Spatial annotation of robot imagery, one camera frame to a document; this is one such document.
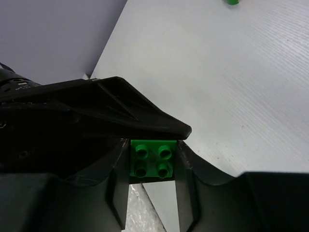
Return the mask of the green rounded lego piece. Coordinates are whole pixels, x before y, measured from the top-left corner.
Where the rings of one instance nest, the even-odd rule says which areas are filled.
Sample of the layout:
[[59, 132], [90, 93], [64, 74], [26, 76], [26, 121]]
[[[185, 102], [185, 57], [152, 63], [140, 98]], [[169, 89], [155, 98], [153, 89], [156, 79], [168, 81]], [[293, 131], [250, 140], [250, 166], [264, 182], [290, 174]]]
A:
[[240, 0], [224, 0], [224, 3], [228, 4], [228, 5], [237, 5], [239, 4]]

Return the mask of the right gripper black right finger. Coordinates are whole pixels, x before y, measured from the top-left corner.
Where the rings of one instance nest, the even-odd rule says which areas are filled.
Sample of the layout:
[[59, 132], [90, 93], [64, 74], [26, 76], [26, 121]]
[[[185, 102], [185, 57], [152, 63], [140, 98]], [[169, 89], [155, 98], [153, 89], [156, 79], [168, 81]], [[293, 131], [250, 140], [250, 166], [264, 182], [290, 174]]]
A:
[[230, 176], [176, 146], [175, 184], [182, 232], [306, 232], [309, 176], [245, 172]]

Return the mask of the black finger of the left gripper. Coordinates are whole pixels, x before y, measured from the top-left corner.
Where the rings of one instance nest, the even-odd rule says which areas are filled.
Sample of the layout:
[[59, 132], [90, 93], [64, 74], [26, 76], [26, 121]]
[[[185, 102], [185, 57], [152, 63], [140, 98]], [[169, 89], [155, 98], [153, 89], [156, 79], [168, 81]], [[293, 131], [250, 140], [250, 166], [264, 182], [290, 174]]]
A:
[[113, 139], [184, 140], [189, 125], [164, 113], [120, 77], [39, 85], [0, 79], [0, 168], [69, 177]]

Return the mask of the green brick from teal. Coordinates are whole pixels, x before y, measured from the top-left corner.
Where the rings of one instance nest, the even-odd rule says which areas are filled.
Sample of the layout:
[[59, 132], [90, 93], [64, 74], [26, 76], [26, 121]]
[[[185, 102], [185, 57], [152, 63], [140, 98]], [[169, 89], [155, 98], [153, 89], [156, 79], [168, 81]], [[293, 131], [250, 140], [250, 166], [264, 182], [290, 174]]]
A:
[[170, 178], [173, 175], [175, 140], [131, 140], [130, 175]]

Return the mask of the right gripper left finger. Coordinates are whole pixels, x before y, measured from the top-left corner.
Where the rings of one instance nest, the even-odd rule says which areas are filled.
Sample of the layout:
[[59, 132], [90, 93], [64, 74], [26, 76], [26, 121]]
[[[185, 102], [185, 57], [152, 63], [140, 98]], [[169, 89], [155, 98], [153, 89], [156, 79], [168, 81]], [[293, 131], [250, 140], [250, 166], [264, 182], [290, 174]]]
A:
[[62, 179], [48, 173], [0, 176], [3, 232], [119, 232], [125, 228], [130, 141], [94, 147], [102, 156]]

